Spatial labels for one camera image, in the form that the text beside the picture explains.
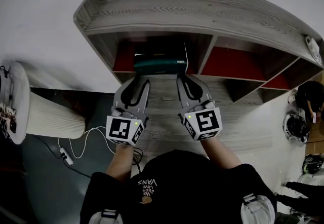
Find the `person in black clothing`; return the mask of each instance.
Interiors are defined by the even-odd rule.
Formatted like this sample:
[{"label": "person in black clothing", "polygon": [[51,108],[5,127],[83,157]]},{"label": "person in black clothing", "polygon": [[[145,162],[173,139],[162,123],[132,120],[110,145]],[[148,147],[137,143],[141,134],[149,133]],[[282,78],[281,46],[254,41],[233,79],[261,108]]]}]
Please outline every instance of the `person in black clothing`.
[{"label": "person in black clothing", "polygon": [[273,223],[276,199],[256,170],[216,137],[201,144],[209,159],[175,150],[132,178],[134,148],[117,145],[106,174],[91,177],[80,224]]},{"label": "person in black clothing", "polygon": [[297,93],[293,93],[288,102],[296,100],[296,104],[299,108],[305,111],[306,118],[312,122],[313,112],[317,117],[324,120],[324,86],[321,83],[315,81],[308,81],[298,87]]},{"label": "person in black clothing", "polygon": [[281,186],[302,193],[307,196],[308,199],[276,195],[275,197],[279,202],[292,207],[301,213],[305,213],[308,216],[324,216],[324,186],[308,185],[290,180],[284,181]]}]

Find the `white round table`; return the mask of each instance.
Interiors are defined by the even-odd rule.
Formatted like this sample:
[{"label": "white round table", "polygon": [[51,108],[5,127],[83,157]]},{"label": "white round table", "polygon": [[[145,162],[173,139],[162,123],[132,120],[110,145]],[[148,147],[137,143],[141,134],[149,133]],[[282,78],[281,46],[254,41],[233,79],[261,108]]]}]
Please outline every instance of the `white round table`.
[{"label": "white round table", "polygon": [[12,108],[16,110],[16,133],[8,130],[15,144],[21,144],[26,133],[79,138],[85,131],[85,120],[69,108],[46,100],[30,91],[29,80],[23,66],[10,64],[10,79],[14,84]]}]

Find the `red shelf lining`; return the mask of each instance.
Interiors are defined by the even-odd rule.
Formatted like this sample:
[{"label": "red shelf lining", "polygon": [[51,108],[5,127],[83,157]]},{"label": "red shelf lining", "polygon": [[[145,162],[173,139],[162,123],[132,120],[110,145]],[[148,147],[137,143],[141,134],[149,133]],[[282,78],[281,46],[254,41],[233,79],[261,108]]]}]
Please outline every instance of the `red shelf lining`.
[{"label": "red shelf lining", "polygon": [[[138,44],[138,42],[123,42],[119,44],[113,67],[114,72],[134,72],[134,54],[136,44]],[[186,73],[197,74],[190,63]]]},{"label": "red shelf lining", "polygon": [[212,49],[201,74],[267,81],[258,54],[220,47]]},{"label": "red shelf lining", "polygon": [[289,87],[289,84],[283,72],[277,75],[275,78],[273,78],[270,82],[263,85],[262,88],[281,89],[281,90],[291,89]]}]

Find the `white marker cube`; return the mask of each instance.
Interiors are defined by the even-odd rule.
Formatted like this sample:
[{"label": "white marker cube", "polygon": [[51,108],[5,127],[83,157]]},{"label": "white marker cube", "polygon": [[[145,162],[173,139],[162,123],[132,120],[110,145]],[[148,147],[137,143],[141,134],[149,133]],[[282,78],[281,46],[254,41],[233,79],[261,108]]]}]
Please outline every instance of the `white marker cube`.
[{"label": "white marker cube", "polygon": [[116,144],[135,146],[143,130],[141,120],[107,116],[106,138]]},{"label": "white marker cube", "polygon": [[219,108],[186,113],[182,124],[194,141],[215,137],[223,129]]}]

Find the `dark green floor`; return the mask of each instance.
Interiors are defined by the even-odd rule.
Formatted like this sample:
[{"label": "dark green floor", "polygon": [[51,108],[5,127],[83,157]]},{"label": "dark green floor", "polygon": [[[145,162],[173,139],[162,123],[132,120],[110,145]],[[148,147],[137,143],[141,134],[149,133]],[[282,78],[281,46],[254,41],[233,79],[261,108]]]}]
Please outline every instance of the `dark green floor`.
[{"label": "dark green floor", "polygon": [[[87,129],[106,126],[106,116],[110,114],[113,101],[112,95],[84,92],[71,92],[66,95],[66,92],[44,89],[33,89],[33,92],[65,106],[71,106],[70,102],[73,101],[72,104],[81,108],[87,117]],[[56,138],[40,138],[60,156]],[[85,136],[72,140],[77,156],[82,152],[84,141]],[[60,139],[60,144],[73,158],[68,140]],[[67,169],[62,160],[56,159],[48,148],[32,135],[27,135],[21,146],[27,172],[27,193],[39,223],[79,223],[79,213],[89,179]],[[96,171],[105,172],[112,156],[103,136],[97,130],[93,130],[89,134],[83,157],[73,158],[73,168],[87,175]]]}]

